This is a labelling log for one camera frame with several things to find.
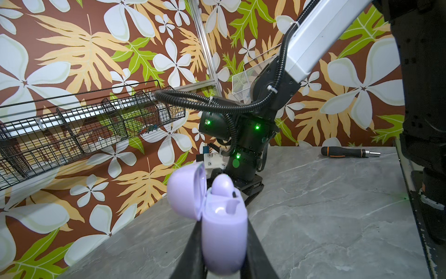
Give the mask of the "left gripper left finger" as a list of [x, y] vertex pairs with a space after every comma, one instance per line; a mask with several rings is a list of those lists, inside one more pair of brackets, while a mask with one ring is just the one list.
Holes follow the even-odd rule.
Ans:
[[197, 221], [170, 279], [206, 278], [207, 268], [204, 262], [202, 248], [202, 222]]

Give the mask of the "purple earbud charging case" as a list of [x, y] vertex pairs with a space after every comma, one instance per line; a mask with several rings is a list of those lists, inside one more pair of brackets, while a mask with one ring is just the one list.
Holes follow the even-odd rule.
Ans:
[[248, 215], [240, 191], [236, 198], [213, 195], [204, 163], [184, 166], [171, 175], [167, 198], [180, 216], [202, 222], [204, 262], [214, 274], [228, 276], [241, 269], [247, 251]]

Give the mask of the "black screwdriver right side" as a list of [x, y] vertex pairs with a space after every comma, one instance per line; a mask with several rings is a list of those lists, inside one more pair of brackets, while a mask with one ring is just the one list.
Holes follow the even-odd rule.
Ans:
[[329, 158], [370, 158], [380, 157], [381, 153], [361, 148], [351, 149], [339, 146], [324, 146], [321, 148], [321, 155]]

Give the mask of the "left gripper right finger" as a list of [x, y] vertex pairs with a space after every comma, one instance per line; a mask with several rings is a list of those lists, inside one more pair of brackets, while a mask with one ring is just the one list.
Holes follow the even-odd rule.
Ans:
[[278, 275], [263, 249], [259, 238], [248, 221], [246, 258], [240, 270], [241, 279], [278, 279]]

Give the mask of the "white mesh basket right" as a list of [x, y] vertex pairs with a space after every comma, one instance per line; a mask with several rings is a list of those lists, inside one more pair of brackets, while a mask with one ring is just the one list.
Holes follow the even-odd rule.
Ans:
[[250, 88], [263, 69], [275, 59], [280, 46], [281, 43], [258, 54], [253, 59], [249, 59], [247, 63], [242, 65], [242, 71], [235, 74], [232, 78], [232, 95], [234, 100], [244, 104], [252, 102]]

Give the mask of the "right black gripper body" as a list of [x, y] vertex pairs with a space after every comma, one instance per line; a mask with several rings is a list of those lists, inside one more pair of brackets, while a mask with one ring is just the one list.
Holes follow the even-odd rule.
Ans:
[[234, 186], [246, 195], [245, 204], [249, 205], [264, 189], [262, 177], [257, 173], [263, 170], [265, 160], [260, 153], [244, 150], [228, 157], [226, 169], [220, 172], [214, 170], [211, 178], [207, 179], [207, 186], [211, 187], [213, 180], [219, 174], [227, 174]]

